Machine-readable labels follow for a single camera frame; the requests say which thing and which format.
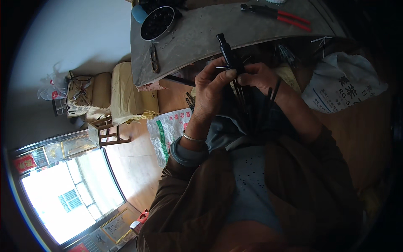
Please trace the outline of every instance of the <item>window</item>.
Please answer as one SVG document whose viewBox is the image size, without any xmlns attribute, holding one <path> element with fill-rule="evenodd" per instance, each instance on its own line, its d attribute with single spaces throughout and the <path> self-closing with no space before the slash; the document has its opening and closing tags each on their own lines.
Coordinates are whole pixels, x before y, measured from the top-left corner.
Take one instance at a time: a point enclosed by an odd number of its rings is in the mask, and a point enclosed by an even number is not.
<svg viewBox="0 0 403 252">
<path fill-rule="evenodd" d="M 125 202 L 99 149 L 31 171 L 21 182 L 39 219 L 59 244 Z"/>
<path fill-rule="evenodd" d="M 74 189 L 68 191 L 67 193 L 65 193 L 63 195 L 58 196 L 58 198 L 60 200 L 60 203 L 62 203 L 63 208 L 66 210 L 66 212 L 70 212 L 74 208 L 77 208 L 82 205 L 82 203 L 81 203 L 80 199 L 78 198 L 78 195 Z"/>
</svg>

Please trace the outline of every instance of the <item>gray sleeve cuff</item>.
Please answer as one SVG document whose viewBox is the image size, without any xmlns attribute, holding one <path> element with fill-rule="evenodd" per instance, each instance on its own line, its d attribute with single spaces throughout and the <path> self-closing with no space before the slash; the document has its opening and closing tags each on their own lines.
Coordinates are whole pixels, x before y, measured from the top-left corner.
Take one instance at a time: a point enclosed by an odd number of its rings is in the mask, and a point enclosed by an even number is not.
<svg viewBox="0 0 403 252">
<path fill-rule="evenodd" d="M 207 144 L 204 144 L 203 150 L 200 152 L 188 150 L 179 145 L 182 137 L 176 139 L 170 148 L 171 155 L 179 164 L 186 167 L 198 167 L 208 157 Z"/>
</svg>

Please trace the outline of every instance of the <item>person's left hand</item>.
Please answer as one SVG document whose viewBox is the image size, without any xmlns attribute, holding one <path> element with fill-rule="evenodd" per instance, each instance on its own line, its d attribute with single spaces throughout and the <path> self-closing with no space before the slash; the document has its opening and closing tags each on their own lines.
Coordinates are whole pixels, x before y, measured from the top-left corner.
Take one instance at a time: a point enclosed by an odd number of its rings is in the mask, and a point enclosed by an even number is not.
<svg viewBox="0 0 403 252">
<path fill-rule="evenodd" d="M 216 67 L 224 65 L 224 57 L 215 59 L 195 78 L 196 104 L 192 117 L 195 117 L 198 121 L 211 121 L 217 115 L 221 106 L 222 89 L 237 75 L 235 69 L 230 69 L 219 73 L 214 78 Z"/>
</svg>

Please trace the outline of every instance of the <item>metal tin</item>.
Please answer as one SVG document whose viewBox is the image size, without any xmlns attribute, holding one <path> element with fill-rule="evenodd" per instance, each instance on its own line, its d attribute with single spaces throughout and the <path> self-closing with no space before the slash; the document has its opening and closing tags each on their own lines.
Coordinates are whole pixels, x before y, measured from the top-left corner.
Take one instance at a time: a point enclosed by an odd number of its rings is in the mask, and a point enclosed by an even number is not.
<svg viewBox="0 0 403 252">
<path fill-rule="evenodd" d="M 161 8 L 170 8 L 170 9 L 172 10 L 173 15 L 172 15 L 172 21 L 171 21 L 171 23 L 168 25 L 168 27 L 165 29 L 165 31 L 164 31 L 163 33 L 161 33 L 159 36 L 157 36 L 157 37 L 155 37 L 155 38 L 153 38 L 153 39 L 151 39 L 151 40 L 146 40 L 146 39 L 144 39 L 144 38 L 143 38 L 143 34 L 142 34 L 142 33 L 143 33 L 143 32 L 142 32 L 142 31 L 143 31 L 143 28 L 145 28 L 144 24 L 147 24 L 147 19 L 150 18 L 150 16 L 151 16 L 152 14 L 154 14 L 154 12 L 158 11 L 158 10 L 161 9 Z M 159 41 L 159 40 L 161 40 L 162 38 L 166 37 L 166 36 L 172 31 L 172 28 L 175 26 L 175 23 L 176 23 L 176 19 L 175 19 L 175 11 L 174 11 L 174 9 L 173 9 L 172 7 L 170 7 L 170 6 L 162 6 L 162 7 L 159 7 L 159 8 L 157 8 L 157 9 L 153 10 L 153 11 L 146 17 L 146 19 L 144 20 L 143 24 L 141 25 L 140 36 L 141 36 L 141 38 L 142 38 L 143 40 L 145 40 L 145 41 Z"/>
</svg>

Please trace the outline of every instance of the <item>gray tabletop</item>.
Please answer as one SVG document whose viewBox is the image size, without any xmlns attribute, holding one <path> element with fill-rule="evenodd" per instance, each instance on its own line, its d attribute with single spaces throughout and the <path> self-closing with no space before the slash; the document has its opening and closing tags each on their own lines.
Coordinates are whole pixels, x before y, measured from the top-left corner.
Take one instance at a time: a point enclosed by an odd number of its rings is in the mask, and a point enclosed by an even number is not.
<svg viewBox="0 0 403 252">
<path fill-rule="evenodd" d="M 161 71 L 152 72 L 150 42 L 140 37 L 141 24 L 131 17 L 131 60 L 133 83 L 143 86 L 204 58 L 220 53 L 216 34 L 223 33 L 232 48 L 240 48 L 283 37 L 298 35 L 327 35 L 346 37 L 330 10 L 320 0 L 288 0 L 281 5 L 264 0 L 251 5 L 267 5 L 311 21 L 312 32 L 294 25 L 243 12 L 240 3 L 219 4 L 189 11 L 181 10 L 173 32 L 155 43 Z"/>
</svg>

